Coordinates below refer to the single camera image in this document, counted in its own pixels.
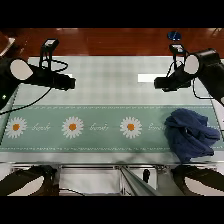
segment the tabletop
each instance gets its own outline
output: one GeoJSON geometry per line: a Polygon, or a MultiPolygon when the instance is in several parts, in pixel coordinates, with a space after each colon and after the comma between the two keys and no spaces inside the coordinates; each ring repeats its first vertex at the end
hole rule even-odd
{"type": "MultiPolygon", "coordinates": [[[[54,58],[68,63],[64,73],[76,78],[76,88],[52,89],[35,105],[5,118],[8,127],[18,123],[23,130],[10,132],[6,129],[0,147],[1,162],[178,163],[164,136],[164,122],[172,111],[177,108],[194,110],[209,117],[209,126],[220,129],[221,121],[217,122],[216,116],[222,112],[217,102],[195,98],[192,87],[165,93],[154,88],[153,79],[140,82],[139,74],[165,76],[172,57],[54,58]],[[128,124],[129,130],[136,127],[135,134],[129,135],[122,128],[124,124],[128,124]]],[[[39,58],[29,59],[30,64],[38,65],[38,62],[39,58]]],[[[60,65],[52,64],[52,70],[59,68],[60,65]]],[[[195,89],[197,95],[208,96],[199,80],[195,89]]],[[[21,84],[13,108],[35,101],[47,90],[21,84]]],[[[213,157],[192,161],[224,161],[223,139],[213,149],[213,157]]]]}

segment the yellow flower center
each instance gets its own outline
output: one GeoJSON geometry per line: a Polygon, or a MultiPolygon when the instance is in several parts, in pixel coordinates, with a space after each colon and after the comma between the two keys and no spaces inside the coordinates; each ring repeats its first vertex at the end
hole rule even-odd
{"type": "Polygon", "coordinates": [[[76,124],[70,124],[70,125],[69,125],[69,129],[70,129],[71,131],[74,131],[74,130],[76,129],[76,124]]]}
{"type": "Polygon", "coordinates": [[[135,129],[135,126],[133,124],[128,124],[128,130],[133,131],[135,129]]]}
{"type": "Polygon", "coordinates": [[[12,127],[13,131],[18,131],[19,128],[20,128],[19,124],[14,124],[13,127],[12,127]]]}

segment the flower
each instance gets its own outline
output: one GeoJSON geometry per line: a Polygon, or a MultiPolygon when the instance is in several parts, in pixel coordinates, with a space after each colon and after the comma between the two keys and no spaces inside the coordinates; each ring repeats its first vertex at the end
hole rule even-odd
{"type": "Polygon", "coordinates": [[[17,138],[18,136],[23,134],[23,131],[25,131],[27,128],[26,121],[23,118],[14,117],[14,119],[11,119],[10,122],[8,122],[8,125],[6,127],[6,135],[8,135],[9,138],[17,138]]]}
{"type": "Polygon", "coordinates": [[[123,135],[130,139],[139,136],[141,134],[140,130],[142,130],[140,121],[134,117],[126,117],[126,119],[123,119],[120,127],[120,131],[123,131],[123,135]]]}
{"type": "Polygon", "coordinates": [[[70,137],[71,139],[82,134],[83,126],[83,121],[78,117],[69,117],[63,122],[62,131],[66,138],[70,137]]]}

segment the wooden floor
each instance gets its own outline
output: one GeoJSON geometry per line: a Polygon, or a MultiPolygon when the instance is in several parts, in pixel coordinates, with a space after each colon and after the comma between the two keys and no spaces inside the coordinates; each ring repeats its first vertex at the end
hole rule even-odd
{"type": "Polygon", "coordinates": [[[224,29],[222,28],[18,28],[3,29],[16,36],[16,51],[7,56],[28,59],[39,56],[47,38],[58,38],[56,56],[65,55],[171,55],[167,38],[169,31],[182,34],[180,43],[189,52],[215,48],[224,58],[224,29]]]}

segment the crumpled cloth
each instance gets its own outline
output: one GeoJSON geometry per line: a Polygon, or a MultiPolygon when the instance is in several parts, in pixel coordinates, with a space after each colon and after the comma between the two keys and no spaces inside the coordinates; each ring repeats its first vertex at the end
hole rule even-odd
{"type": "Polygon", "coordinates": [[[175,110],[166,119],[165,135],[170,149],[182,163],[191,158],[214,155],[210,146],[220,140],[220,132],[207,127],[207,122],[207,117],[183,108],[175,110]]]}

